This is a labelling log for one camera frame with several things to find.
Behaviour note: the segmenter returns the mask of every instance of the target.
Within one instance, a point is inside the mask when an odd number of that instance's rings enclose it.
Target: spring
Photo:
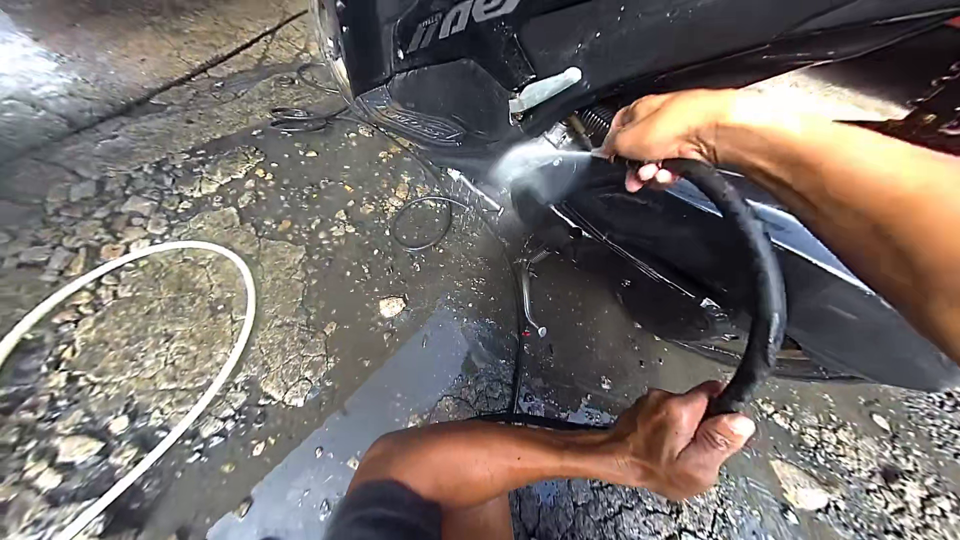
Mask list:
[[[607,107],[595,104],[577,111],[590,138],[603,138],[610,130],[615,113]]]

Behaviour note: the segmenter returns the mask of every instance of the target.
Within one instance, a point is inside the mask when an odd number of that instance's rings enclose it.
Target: water splash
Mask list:
[[[524,184],[532,187],[542,202],[554,202],[587,172],[591,159],[590,152],[558,150],[546,140],[535,139],[501,156],[491,168],[489,182],[508,190]]]

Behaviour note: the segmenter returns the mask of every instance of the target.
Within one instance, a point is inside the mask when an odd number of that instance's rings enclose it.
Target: metal lever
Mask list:
[[[541,326],[540,323],[534,319],[534,305],[530,298],[530,267],[544,260],[548,255],[550,255],[550,250],[546,248],[540,249],[527,260],[527,263],[523,265],[523,269],[520,271],[520,288],[523,291],[523,314],[526,315],[527,322],[530,323],[530,326],[534,327],[537,335],[540,337],[546,337],[546,327]]]

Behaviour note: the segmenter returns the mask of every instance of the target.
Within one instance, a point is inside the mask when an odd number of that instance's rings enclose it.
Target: white hose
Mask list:
[[[211,244],[210,242],[201,242],[197,240],[182,240],[177,242],[167,242],[165,244],[157,244],[155,246],[150,246],[148,248],[126,254],[118,259],[107,262],[93,270],[90,270],[86,274],[78,277],[73,282],[68,283],[62,289],[50,295],[46,300],[41,302],[39,306],[34,307],[20,322],[16,323],[13,327],[13,330],[10,331],[7,335],[4,336],[3,340],[0,340],[0,366],[3,366],[4,360],[7,359],[7,356],[13,351],[13,348],[16,347],[16,344],[19,343],[20,339],[23,338],[30,329],[40,321],[47,313],[52,311],[60,302],[63,302],[75,292],[79,291],[81,288],[86,286],[89,283],[92,283],[97,278],[100,278],[111,272],[120,268],[128,262],[132,262],[139,258],[144,258],[146,256],[153,255],[154,253],[161,253],[172,250],[181,250],[181,249],[199,249],[212,251],[218,253],[226,258],[229,258],[237,268],[240,269],[240,274],[243,276],[244,287],[247,289],[247,312],[244,315],[243,327],[240,329],[240,334],[237,336],[237,341],[233,345],[233,349],[230,350],[230,354],[227,358],[227,362],[220,372],[217,374],[217,377],[214,378],[213,382],[208,386],[204,394],[200,397],[199,400],[193,405],[189,412],[186,413],[186,416],[180,420],[177,425],[163,437],[163,440],[157,444],[153,450],[150,450],[150,453],[145,455],[139,463],[136,464],[133,469],[123,476],[121,479],[117,480],[112,487],[97,499],[97,501],[88,507],[86,510],[81,512],[70,524],[56,536],[56,540],[72,540],[74,536],[80,533],[87,525],[90,524],[93,520],[97,518],[107,506],[110,505],[113,501],[120,497],[128,487],[133,485],[137,479],[139,479],[151,465],[156,463],[163,454],[170,450],[170,447],[174,446],[178,439],[190,428],[190,425],[193,424],[197,418],[200,417],[200,414],[204,412],[204,409],[210,405],[210,402],[213,401],[214,396],[217,395],[217,392],[220,391],[220,388],[223,387],[224,383],[227,381],[230,372],[233,371],[233,367],[236,366],[237,360],[240,359],[240,355],[243,354],[244,349],[247,347],[247,341],[250,339],[250,333],[253,329],[253,317],[256,313],[256,290],[253,286],[253,274],[250,271],[250,267],[247,266],[247,263],[243,261],[237,254],[233,253],[231,250],[219,246],[217,244]]]

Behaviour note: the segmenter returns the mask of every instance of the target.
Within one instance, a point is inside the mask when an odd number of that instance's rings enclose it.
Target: cracked asphalt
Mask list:
[[[0,39],[29,65],[0,67],[14,111],[0,120],[0,327],[172,239],[229,246],[258,287],[225,390],[87,537],[316,538],[377,435],[502,410],[517,347],[521,408],[577,422],[729,373],[638,328],[558,258],[534,280],[550,333],[518,336],[509,214],[489,230],[455,209],[435,249],[402,250],[391,233],[428,237],[445,216],[425,205],[394,224],[405,201],[476,201],[348,115],[316,133],[266,126],[272,107],[343,105],[299,2],[0,9]],[[185,251],[104,276],[36,329],[0,370],[4,537],[50,538],[129,471],[212,379],[244,300],[227,261]],[[543,482],[511,494],[516,537],[960,538],[956,392],[775,380],[752,413],[757,436],[705,495]]]

